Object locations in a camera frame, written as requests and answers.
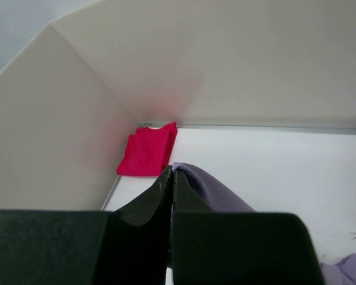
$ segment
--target folded red shirt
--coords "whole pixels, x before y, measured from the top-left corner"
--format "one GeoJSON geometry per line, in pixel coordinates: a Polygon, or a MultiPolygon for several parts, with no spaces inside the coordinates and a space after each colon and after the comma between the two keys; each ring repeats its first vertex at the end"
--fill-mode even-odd
{"type": "Polygon", "coordinates": [[[177,136],[177,123],[160,129],[138,128],[130,135],[123,160],[117,167],[118,175],[158,176],[169,164],[177,136]]]}

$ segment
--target foam board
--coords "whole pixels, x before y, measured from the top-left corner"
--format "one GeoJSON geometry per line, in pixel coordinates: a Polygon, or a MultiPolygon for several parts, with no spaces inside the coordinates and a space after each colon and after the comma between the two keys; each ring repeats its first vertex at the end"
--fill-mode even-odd
{"type": "Polygon", "coordinates": [[[0,73],[0,208],[99,210],[138,125],[47,26],[0,73]]]}
{"type": "MultiPolygon", "coordinates": [[[[297,214],[319,260],[332,264],[356,252],[356,135],[307,131],[183,128],[170,162],[203,168],[257,211],[297,214]]],[[[153,182],[122,176],[106,210],[153,182]]]]}
{"type": "Polygon", "coordinates": [[[52,25],[143,122],[356,128],[356,2],[107,0],[52,25]]]}

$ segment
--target lavender fabric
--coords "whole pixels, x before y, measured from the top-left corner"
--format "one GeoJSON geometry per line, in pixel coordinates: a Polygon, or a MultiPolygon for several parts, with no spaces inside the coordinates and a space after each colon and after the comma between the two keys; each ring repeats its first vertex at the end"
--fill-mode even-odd
{"type": "MultiPolygon", "coordinates": [[[[187,163],[173,163],[173,171],[182,170],[191,188],[218,212],[254,212],[239,196],[206,171],[187,163]]],[[[356,285],[356,254],[335,265],[320,263],[327,285],[356,285]]]]}

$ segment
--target white box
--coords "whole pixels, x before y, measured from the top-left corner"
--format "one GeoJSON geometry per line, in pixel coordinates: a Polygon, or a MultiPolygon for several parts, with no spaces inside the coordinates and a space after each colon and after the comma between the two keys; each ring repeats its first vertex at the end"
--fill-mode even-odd
{"type": "Polygon", "coordinates": [[[356,3],[106,0],[0,73],[0,208],[100,209],[144,124],[356,128],[356,3]]]}

